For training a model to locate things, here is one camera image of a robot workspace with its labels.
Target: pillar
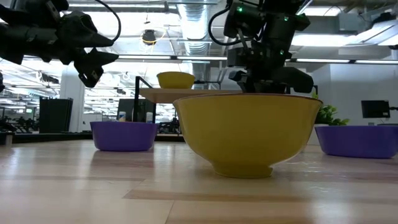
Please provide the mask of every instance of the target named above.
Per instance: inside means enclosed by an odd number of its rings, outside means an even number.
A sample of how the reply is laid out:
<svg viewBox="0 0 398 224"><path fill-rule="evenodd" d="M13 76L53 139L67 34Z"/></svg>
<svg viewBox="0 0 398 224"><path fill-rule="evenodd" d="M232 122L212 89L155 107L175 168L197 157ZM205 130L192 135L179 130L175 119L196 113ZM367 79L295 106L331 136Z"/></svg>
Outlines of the pillar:
<svg viewBox="0 0 398 224"><path fill-rule="evenodd" d="M85 86L78 77L78 72L71 63L62 71L60 99L73 99L69 131L83 131L83 112L85 109Z"/></svg>

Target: bowl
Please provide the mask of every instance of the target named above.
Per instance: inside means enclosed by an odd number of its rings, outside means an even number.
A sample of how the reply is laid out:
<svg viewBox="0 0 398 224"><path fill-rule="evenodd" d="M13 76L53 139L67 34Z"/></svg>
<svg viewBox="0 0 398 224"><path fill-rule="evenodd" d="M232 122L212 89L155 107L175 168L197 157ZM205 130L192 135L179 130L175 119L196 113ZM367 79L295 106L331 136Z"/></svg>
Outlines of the bowl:
<svg viewBox="0 0 398 224"><path fill-rule="evenodd" d="M260 178L303 149L322 102L272 94L203 95L174 101L182 134L219 175Z"/></svg>
<svg viewBox="0 0 398 224"><path fill-rule="evenodd" d="M321 149L332 156L388 159L398 150L398 126L316 127Z"/></svg>
<svg viewBox="0 0 398 224"><path fill-rule="evenodd" d="M161 88L191 89L195 77L185 72L162 72L157 74Z"/></svg>
<svg viewBox="0 0 398 224"><path fill-rule="evenodd" d="M150 149L157 125L140 122L91 122L94 145L101 151L136 152Z"/></svg>

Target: yellow bowl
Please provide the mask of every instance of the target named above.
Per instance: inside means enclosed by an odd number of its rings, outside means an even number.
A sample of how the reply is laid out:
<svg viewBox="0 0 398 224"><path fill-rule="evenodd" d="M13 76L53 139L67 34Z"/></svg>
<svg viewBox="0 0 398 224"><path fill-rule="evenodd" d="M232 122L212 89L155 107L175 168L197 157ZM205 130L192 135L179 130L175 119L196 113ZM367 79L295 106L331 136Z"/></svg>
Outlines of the yellow bowl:
<svg viewBox="0 0 398 224"><path fill-rule="evenodd" d="M195 77L185 72L162 72L157 75L161 88L191 89Z"/></svg>
<svg viewBox="0 0 398 224"><path fill-rule="evenodd" d="M203 95L174 101L187 144L219 175L261 178L303 149L320 100L272 94Z"/></svg>

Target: bowl base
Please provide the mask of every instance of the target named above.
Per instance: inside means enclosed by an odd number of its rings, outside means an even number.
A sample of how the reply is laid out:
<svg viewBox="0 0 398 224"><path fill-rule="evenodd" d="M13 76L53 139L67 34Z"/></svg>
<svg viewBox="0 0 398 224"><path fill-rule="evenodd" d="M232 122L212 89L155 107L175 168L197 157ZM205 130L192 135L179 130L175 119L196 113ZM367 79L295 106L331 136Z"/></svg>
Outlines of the bowl base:
<svg viewBox="0 0 398 224"><path fill-rule="evenodd" d="M272 173L272 168L267 166L237 166L213 164L213 168L216 174L233 178L265 178L270 177Z"/></svg>

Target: computer monitor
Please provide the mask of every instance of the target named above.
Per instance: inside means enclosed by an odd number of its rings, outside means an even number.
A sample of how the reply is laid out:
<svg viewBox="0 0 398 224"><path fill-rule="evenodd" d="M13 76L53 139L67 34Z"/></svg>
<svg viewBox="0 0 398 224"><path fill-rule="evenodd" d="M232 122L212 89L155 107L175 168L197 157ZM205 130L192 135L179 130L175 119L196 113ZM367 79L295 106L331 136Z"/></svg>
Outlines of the computer monitor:
<svg viewBox="0 0 398 224"><path fill-rule="evenodd" d="M390 118L390 104L388 100L363 100L363 118Z"/></svg>

